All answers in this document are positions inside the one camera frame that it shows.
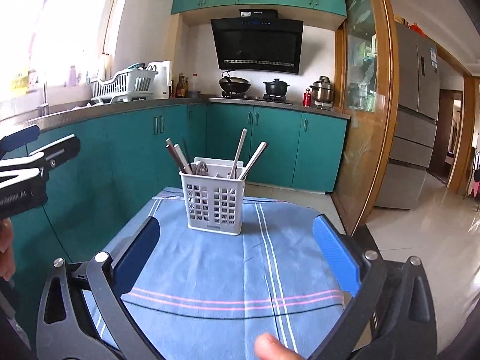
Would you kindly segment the person's left hand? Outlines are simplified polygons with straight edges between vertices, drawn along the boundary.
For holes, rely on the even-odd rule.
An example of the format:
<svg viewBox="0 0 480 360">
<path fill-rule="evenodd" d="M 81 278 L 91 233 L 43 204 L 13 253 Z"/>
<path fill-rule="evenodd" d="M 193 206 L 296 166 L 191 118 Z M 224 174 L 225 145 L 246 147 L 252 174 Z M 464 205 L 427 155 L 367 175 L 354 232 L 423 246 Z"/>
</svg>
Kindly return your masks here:
<svg viewBox="0 0 480 360">
<path fill-rule="evenodd" d="M 1 221 L 0 231 L 0 276 L 9 281 L 16 272 L 13 250 L 14 229 L 9 218 Z"/>
</svg>

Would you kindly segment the person's right hand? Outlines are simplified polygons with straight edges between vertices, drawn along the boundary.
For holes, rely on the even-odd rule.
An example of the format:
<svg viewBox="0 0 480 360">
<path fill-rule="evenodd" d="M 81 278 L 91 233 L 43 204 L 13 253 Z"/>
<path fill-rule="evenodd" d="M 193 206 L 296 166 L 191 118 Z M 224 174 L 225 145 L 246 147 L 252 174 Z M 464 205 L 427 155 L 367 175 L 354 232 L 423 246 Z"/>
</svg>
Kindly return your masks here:
<svg viewBox="0 0 480 360">
<path fill-rule="evenodd" d="M 287 349 L 276 337 L 264 333 L 255 340 L 254 350 L 260 360 L 304 360 L 298 353 Z"/>
</svg>

